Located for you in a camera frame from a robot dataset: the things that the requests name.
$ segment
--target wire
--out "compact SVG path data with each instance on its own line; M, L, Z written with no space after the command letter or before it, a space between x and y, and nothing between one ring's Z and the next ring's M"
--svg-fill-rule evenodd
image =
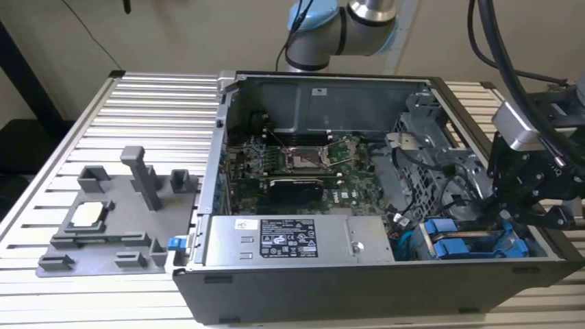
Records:
M113 63L117 66L117 69L121 70L121 66L117 63L117 60L113 58L112 54L107 51L107 49L104 48L104 46L100 44L100 42L97 41L97 39L93 37L93 33L92 31L89 31L88 26L85 25L85 23L83 22L80 16L77 15L77 13L75 12L73 8L69 6L69 4L67 3L65 0L61 0L63 4L67 6L67 8L69 9L69 11L72 12L72 14L75 15L75 18L80 21L83 28L85 29L85 31L89 34L89 37L92 38L93 42L97 44L97 46L100 46L101 50L104 51L104 53L107 53L109 59L113 61Z
M558 159L565 158L580 170L585 168L585 158L580 154L574 143L552 127L546 117L537 110L534 101L528 97L526 91L514 74L510 57L505 49L502 36L496 19L496 10L493 9L492 0L480 0L478 2L481 24L484 34L490 46L493 59L496 60L500 75L512 98L516 101L518 109L522 111L529 122L541 134L541 142L546 149L550 149L553 156Z
M278 62L281 61L281 56L282 56L284 50L288 48L289 41L290 41L290 38L293 36L292 35L293 34L293 25L294 25L296 20L298 19L298 14L301 13L301 6L302 6L302 0L298 0L298 7L296 8L294 20L290 24L290 30L289 30L289 33L286 35L286 41L284 42L281 51L278 52L278 56L276 56L276 63L274 63L274 71L276 72L278 72Z
M464 167L464 165L462 165L461 163L457 163L457 162L440 162L437 165L432 166L430 164L426 164L426 163L424 163L422 161L414 159L414 158L406 153L406 151L404 151L404 149L402 149L401 147L394 147L394 148L392 149L392 151L394 151L394 149L397 149L397 150L401 152L404 158L406 158L406 160L408 160L409 162L412 162L413 164L416 164L416 165L420 166L421 168L425 168L425 169L428 169L428 170L433 170L433 171L444 172L444 168L442 168L442 166L444 166L444 165L452 165L452 166L458 167L460 169L462 169L462 171L464 171L465 173L468 173L468 170L465 169L465 167ZM465 186L466 186L466 188L468 188L468 192L472 193L472 198L477 200L477 199L478 199L477 190L476 190L476 187L473 186L472 182L469 181L468 176L464 175L464 174L461 174L461 173L456 173L454 176L452 176L452 177L456 177L456 176L460 177L460 178L464 180Z
M414 184L412 183L410 178L408 178L405 175L402 175L402 171L400 170L398 159L397 159L397 148L396 147L392 149L390 157L392 157L392 165L394 166L396 172L397 172L397 174L400 174L402 176L402 178L406 181L406 184L409 185L409 188L410 188L410 202L406 205L406 207L404 208L404 210L398 211L398 214L404 215L409 210L412 210L412 207L416 203Z
M434 215L440 215L441 212L444 212L445 210L449 210L454 205L460 204L461 202L473 202L473 200L469 199L457 199L452 202L449 202L448 204L441 205L437 210L434 211Z
M473 10L476 8L476 0L469 0L469 8L468 8L468 38L469 43L472 46L473 53L476 54L477 58L489 66L497 69L497 64L493 60L490 60L484 53L481 52L477 41L476 41L476 33L473 31ZM520 75L521 77L526 77L533 80L550 82L553 84L558 84L560 86L566 86L568 79L557 79L556 77L549 77L546 75L525 72L521 70L514 70L514 73Z
M276 72L278 72L278 62L281 61L282 53L288 50L289 45L290 45L290 40L293 39L293 36L296 35L298 28L301 28L301 24L302 24L304 19L306 17L306 13L309 12L309 8L313 4L313 1L314 0L309 0L309 4L306 5L306 8L302 10L302 13L301 13L302 0L298 0L298 7L296 10L294 20L290 24L289 35L286 37L286 41L284 42L282 48L278 52L278 56L276 57L276 63L274 63L274 71Z

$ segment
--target circuit board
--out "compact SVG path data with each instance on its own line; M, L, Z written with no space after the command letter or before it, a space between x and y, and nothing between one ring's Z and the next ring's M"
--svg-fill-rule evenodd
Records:
M358 137L333 134L318 147L266 146L254 137L229 154L233 215L385 214L388 200ZM289 189L292 183L304 189ZM276 190L277 184L286 189ZM321 189L314 197L309 188Z

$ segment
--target black stand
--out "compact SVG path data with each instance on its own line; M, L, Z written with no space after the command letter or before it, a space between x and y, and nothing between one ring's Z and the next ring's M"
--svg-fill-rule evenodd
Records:
M1 22L0 49L1 69L37 118L12 120L0 130L0 173L35 174L72 122L63 120Z

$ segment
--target aluminum extrusion table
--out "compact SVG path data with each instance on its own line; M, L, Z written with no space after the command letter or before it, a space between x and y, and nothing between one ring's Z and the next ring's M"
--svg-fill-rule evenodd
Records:
M502 96L489 85L449 82L488 136ZM217 77L127 73L111 77L0 224L0 325L17 328L198 328L168 274L37 278L35 268L77 194L77 174L119 162L143 145L156 172L188 169L202 178L217 109ZM585 254L585 231L565 233ZM585 328L585 271L549 288L521 292L486 315L290 322L265 328Z

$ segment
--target power supply label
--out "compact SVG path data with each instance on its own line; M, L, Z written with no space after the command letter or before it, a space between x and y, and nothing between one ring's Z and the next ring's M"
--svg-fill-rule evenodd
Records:
M313 219L262 219L260 255L264 258L317 257Z

